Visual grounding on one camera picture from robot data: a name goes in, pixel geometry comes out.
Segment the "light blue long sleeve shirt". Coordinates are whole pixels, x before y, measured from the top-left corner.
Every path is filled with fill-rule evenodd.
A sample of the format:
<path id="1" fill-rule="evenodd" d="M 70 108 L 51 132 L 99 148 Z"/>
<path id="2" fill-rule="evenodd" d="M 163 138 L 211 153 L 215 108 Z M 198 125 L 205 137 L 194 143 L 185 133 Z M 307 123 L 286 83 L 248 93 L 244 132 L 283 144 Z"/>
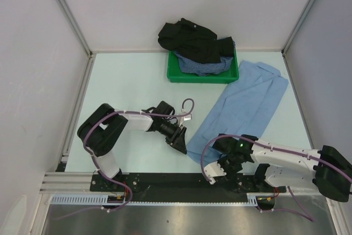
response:
<path id="1" fill-rule="evenodd" d="M 261 137 L 285 94 L 289 81 L 266 63 L 242 61 L 239 79 L 226 86 L 186 148 L 188 156 L 205 164 L 221 152 L 206 144 L 219 134 Z"/>

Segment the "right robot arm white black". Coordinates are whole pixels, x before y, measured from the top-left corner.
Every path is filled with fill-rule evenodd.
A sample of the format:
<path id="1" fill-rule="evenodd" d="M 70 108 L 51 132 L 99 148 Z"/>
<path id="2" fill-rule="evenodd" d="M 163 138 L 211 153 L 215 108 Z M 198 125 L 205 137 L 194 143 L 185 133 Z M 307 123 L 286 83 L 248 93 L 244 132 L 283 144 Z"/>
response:
<path id="1" fill-rule="evenodd" d="M 213 148 L 225 154 L 205 167 L 211 184 L 235 181 L 246 162 L 258 165 L 254 186 L 261 192 L 271 187 L 299 187 L 319 191 L 323 196 L 346 203 L 351 194 L 351 163 L 334 147 L 321 150 L 276 145 L 255 136 L 222 134 Z"/>

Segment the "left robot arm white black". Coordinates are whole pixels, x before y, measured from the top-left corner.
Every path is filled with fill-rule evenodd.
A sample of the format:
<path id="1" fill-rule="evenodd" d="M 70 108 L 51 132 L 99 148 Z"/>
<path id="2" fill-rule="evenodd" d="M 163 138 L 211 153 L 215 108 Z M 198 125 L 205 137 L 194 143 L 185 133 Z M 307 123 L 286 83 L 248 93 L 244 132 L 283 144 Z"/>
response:
<path id="1" fill-rule="evenodd" d="M 122 171 L 112 150 L 123 132 L 159 132 L 165 136 L 170 147 L 183 154 L 187 153 L 186 127 L 183 123 L 192 119 L 192 110 L 186 112 L 184 109 L 187 101 L 194 103 L 192 99 L 185 99 L 180 114 L 176 114 L 174 107 L 165 101 L 141 111 L 116 110 L 104 103 L 79 127 L 77 136 L 108 190 L 117 190 L 122 183 Z"/>

